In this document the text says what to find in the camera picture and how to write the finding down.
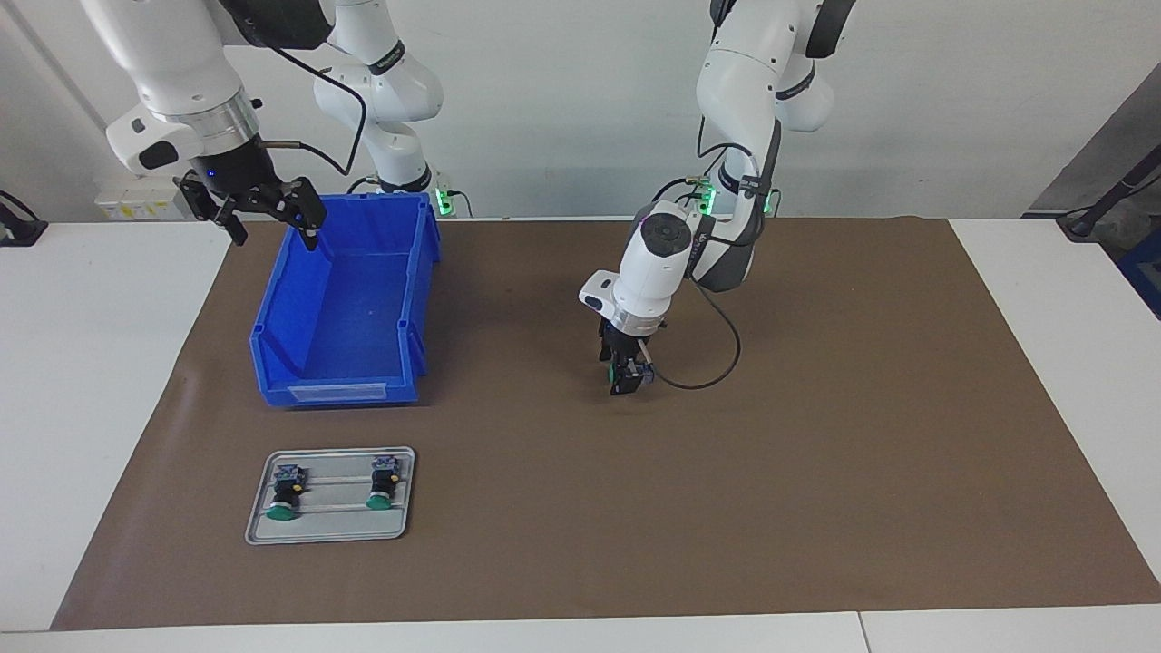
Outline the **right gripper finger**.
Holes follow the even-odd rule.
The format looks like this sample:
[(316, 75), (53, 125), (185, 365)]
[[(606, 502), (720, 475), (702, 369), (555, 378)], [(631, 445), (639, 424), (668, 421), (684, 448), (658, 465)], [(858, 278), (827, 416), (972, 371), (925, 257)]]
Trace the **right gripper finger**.
[(204, 182), (200, 181), (199, 174), (187, 172), (178, 178), (178, 191), (190, 206), (192, 215), (200, 222), (208, 222), (228, 232), (229, 239), (236, 247), (243, 247), (248, 239), (248, 231), (240, 218), (236, 215), (236, 202), (233, 198), (226, 198), (218, 202)]
[(318, 232), (327, 218), (327, 208), (315, 189), (313, 182), (307, 177), (297, 177), (290, 181), (279, 182), (275, 218), (286, 227), (291, 227), (307, 251), (313, 252), (319, 243)]

